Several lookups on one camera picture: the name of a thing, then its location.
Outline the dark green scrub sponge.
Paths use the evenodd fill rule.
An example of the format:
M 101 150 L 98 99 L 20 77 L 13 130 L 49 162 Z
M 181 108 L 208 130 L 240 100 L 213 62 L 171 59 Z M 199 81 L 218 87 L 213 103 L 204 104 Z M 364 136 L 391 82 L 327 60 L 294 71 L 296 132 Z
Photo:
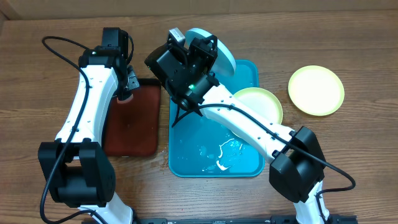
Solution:
M 133 94 L 130 94 L 127 98 L 120 100 L 119 98 L 117 99 L 118 104 L 126 104 L 129 103 L 132 99 L 134 98 Z

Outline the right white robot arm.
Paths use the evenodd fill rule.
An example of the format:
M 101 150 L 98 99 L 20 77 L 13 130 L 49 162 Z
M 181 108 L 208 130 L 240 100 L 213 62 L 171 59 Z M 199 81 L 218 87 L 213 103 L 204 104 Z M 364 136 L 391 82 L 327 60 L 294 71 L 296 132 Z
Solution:
M 172 101 L 222 124 L 255 148 L 270 164 L 269 182 L 294 203 L 298 223 L 328 223 L 322 195 L 325 156 L 314 132 L 273 123 L 222 85 L 217 75 L 233 75 L 236 62 L 217 36 L 171 37 L 145 59 Z

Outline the light blue plate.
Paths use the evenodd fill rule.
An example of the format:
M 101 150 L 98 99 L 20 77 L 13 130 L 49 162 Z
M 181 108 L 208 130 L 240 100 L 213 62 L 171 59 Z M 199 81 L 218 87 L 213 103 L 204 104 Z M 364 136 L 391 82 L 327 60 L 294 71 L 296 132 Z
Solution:
M 185 33 L 187 45 L 190 45 L 194 38 L 204 39 L 211 36 L 206 30 L 200 28 L 192 28 Z M 222 76 L 232 77 L 236 71 L 236 61 L 222 41 L 217 40 L 218 56 L 211 68 L 211 71 Z

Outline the green plate with ketchup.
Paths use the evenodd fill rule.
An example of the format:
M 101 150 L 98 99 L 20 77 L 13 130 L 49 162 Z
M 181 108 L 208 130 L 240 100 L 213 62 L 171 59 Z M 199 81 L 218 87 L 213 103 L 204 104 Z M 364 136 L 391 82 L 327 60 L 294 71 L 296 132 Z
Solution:
M 234 97 L 273 123 L 282 123 L 283 109 L 278 98 L 268 90 L 249 87 L 239 90 Z

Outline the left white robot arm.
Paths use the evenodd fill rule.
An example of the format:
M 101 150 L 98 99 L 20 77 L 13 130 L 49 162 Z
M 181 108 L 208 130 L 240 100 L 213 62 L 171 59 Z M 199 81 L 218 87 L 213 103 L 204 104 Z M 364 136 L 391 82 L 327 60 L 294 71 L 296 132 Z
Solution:
M 130 100 L 139 87 L 130 64 L 132 37 L 117 27 L 103 29 L 101 45 L 85 48 L 78 63 L 79 84 L 68 117 L 52 142 L 42 142 L 38 160 L 46 184 L 39 213 L 45 223 L 45 199 L 51 195 L 78 211 L 60 223 L 88 214 L 95 223 L 137 223 L 134 210 L 115 192 L 115 171 L 102 145 L 103 128 L 111 100 Z

